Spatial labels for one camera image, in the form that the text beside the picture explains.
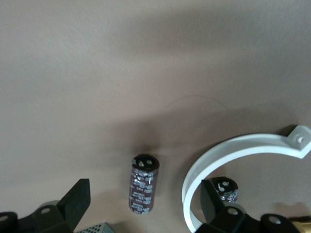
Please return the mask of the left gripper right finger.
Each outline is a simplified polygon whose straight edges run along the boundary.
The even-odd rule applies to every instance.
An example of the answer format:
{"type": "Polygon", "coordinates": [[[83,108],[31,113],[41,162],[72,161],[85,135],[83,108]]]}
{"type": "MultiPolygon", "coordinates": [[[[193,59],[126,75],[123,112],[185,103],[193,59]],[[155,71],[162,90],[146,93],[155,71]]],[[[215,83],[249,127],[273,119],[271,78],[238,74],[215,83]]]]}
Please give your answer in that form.
{"type": "Polygon", "coordinates": [[[210,180],[201,181],[200,203],[206,222],[194,233],[258,233],[258,222],[239,205],[222,201],[210,180]]]}

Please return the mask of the silver metal box module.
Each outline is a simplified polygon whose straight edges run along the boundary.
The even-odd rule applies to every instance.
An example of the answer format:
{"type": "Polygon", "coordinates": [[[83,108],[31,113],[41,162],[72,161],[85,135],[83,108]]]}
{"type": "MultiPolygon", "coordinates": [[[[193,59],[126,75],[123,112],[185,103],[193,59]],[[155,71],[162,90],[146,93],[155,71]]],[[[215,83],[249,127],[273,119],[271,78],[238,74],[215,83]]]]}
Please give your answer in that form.
{"type": "Polygon", "coordinates": [[[88,228],[76,231],[74,233],[115,233],[108,223],[104,222],[88,228]]]}

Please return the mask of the dark brown electrolytic capacitor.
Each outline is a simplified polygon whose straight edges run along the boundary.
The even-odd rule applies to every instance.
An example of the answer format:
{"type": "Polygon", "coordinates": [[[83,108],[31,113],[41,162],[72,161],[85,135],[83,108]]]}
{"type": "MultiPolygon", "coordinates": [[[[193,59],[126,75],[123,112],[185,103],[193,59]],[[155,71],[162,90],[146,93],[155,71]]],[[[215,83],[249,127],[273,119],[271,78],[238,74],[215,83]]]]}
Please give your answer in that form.
{"type": "Polygon", "coordinates": [[[228,177],[214,177],[211,179],[221,200],[236,203],[238,199],[238,185],[228,177]]]}
{"type": "Polygon", "coordinates": [[[132,212],[145,215],[154,206],[159,161],[148,154],[133,158],[131,166],[129,208],[132,212]]]}

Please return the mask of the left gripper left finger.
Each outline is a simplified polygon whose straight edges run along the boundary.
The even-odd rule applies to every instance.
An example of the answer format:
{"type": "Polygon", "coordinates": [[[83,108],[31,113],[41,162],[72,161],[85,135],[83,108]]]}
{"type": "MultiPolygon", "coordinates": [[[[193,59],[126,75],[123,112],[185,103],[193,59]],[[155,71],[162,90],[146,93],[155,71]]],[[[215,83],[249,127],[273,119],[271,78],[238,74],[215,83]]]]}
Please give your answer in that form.
{"type": "Polygon", "coordinates": [[[26,217],[25,233],[73,233],[90,205],[90,181],[80,179],[56,204],[26,217]]]}

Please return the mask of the white curved pipe clamp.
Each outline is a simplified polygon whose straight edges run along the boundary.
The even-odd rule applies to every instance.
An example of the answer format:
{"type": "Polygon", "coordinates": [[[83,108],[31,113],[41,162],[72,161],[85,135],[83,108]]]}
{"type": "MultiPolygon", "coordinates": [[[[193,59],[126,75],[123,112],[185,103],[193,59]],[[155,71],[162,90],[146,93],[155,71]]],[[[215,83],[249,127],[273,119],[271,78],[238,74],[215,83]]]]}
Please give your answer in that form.
{"type": "Polygon", "coordinates": [[[311,129],[298,125],[288,136],[258,133],[226,140],[205,152],[189,169],[182,186],[182,204],[185,223],[194,233],[202,222],[190,209],[191,201],[201,180],[219,167],[254,154],[281,154],[303,159],[311,152],[311,129]]]}

